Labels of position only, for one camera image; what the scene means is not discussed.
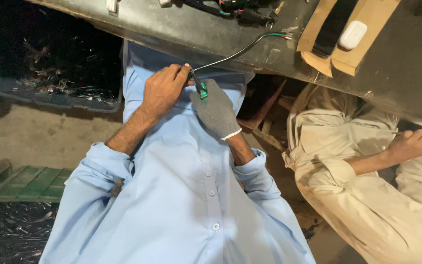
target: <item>hairy forearm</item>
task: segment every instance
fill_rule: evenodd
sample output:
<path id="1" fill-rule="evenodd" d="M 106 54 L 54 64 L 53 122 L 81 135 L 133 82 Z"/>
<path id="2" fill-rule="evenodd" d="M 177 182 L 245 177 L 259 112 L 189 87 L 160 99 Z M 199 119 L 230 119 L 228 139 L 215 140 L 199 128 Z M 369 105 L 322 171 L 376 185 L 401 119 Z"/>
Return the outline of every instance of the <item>hairy forearm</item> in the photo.
<path id="1" fill-rule="evenodd" d="M 353 167 L 356 175 L 382 170 L 397 164 L 383 152 L 361 158 L 345 159 L 345 161 Z"/>
<path id="2" fill-rule="evenodd" d="M 112 150 L 130 155 L 146 133 L 157 123 L 141 106 L 105 145 Z"/>
<path id="3" fill-rule="evenodd" d="M 236 166 L 245 165 L 255 158 L 255 154 L 243 138 L 242 133 L 228 138 L 226 142 L 231 148 L 232 157 Z"/>

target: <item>cardboard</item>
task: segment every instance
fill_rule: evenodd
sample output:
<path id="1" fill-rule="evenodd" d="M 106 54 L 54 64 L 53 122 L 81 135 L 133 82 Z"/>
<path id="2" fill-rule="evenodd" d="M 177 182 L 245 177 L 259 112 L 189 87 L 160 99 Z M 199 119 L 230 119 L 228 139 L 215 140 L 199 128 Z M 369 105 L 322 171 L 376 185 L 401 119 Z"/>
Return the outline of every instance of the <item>cardboard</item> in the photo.
<path id="1" fill-rule="evenodd" d="M 347 25 L 351 21 L 361 21 L 366 24 L 367 31 L 358 46 L 350 51 L 334 49 L 331 56 L 326 59 L 313 54 L 312 48 L 320 28 L 330 13 L 337 0 L 320 0 L 312 17 L 307 23 L 304 32 L 299 39 L 296 51 L 301 52 L 302 59 L 321 73 L 332 77 L 331 65 L 349 75 L 355 75 L 356 67 L 369 50 L 390 18 L 400 0 L 359 0 L 349 17 Z"/>

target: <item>plastic crate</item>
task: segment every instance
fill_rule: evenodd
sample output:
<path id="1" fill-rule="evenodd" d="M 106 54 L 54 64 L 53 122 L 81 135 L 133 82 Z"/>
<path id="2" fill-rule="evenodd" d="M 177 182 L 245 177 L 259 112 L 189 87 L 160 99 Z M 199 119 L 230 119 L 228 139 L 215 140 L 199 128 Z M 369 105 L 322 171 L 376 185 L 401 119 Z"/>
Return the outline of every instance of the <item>plastic crate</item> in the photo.
<path id="1" fill-rule="evenodd" d="M 22 166 L 5 177 L 0 174 L 0 202 L 60 202 L 64 182 L 73 171 Z"/>
<path id="2" fill-rule="evenodd" d="M 20 0 L 0 0 L 0 17 L 4 18 L 0 19 L 0 96 L 56 108 L 82 108 L 103 113 L 116 112 L 121 108 L 120 37 L 98 30 L 83 19 Z M 62 48 L 70 46 L 68 43 L 76 42 L 76 38 L 79 43 L 84 43 L 79 44 L 79 49 Z M 45 53 L 42 57 L 56 58 L 61 65 L 39 62 L 32 66 L 39 65 L 43 69 L 54 66 L 55 69 L 62 69 L 60 72 L 63 74 L 71 73 L 68 74 L 70 81 L 76 84 L 70 86 L 76 91 L 82 91 L 77 90 L 78 85 L 102 87 L 110 91 L 113 97 L 118 96 L 116 101 L 107 103 L 96 98 L 89 100 L 62 92 L 49 94 L 26 87 L 21 79 L 30 78 L 31 75 L 37 77 L 34 74 L 35 69 L 29 70 L 29 51 L 41 51 L 47 47 L 48 54 Z M 89 54 L 93 54 L 88 57 L 95 56 L 98 59 L 91 62 L 84 53 L 79 52 L 87 49 L 90 49 Z M 89 70 L 91 74 L 88 76 L 80 76 L 76 69 L 81 68 L 95 70 Z"/>

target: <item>smartphone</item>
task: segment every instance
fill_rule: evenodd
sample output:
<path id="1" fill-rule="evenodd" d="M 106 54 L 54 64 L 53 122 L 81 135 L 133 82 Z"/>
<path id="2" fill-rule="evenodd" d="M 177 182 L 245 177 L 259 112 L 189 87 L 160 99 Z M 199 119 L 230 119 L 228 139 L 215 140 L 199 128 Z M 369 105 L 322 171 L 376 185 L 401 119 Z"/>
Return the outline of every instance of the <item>smartphone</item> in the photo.
<path id="1" fill-rule="evenodd" d="M 315 39 L 312 50 L 315 54 L 321 57 L 331 55 L 351 13 L 355 9 L 356 3 L 357 0 L 337 0 Z"/>

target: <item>knitted glove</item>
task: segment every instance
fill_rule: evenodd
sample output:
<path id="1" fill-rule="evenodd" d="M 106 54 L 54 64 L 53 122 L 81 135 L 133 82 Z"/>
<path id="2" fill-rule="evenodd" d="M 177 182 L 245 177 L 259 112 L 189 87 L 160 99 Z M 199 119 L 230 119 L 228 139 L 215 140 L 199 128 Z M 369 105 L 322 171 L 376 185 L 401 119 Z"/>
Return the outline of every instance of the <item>knitted glove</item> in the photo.
<path id="1" fill-rule="evenodd" d="M 200 99 L 198 93 L 191 93 L 190 99 L 196 108 L 201 121 L 218 134 L 219 138 L 226 140 L 237 135 L 242 128 L 237 123 L 232 101 L 213 79 L 201 80 L 208 90 L 208 97 Z"/>

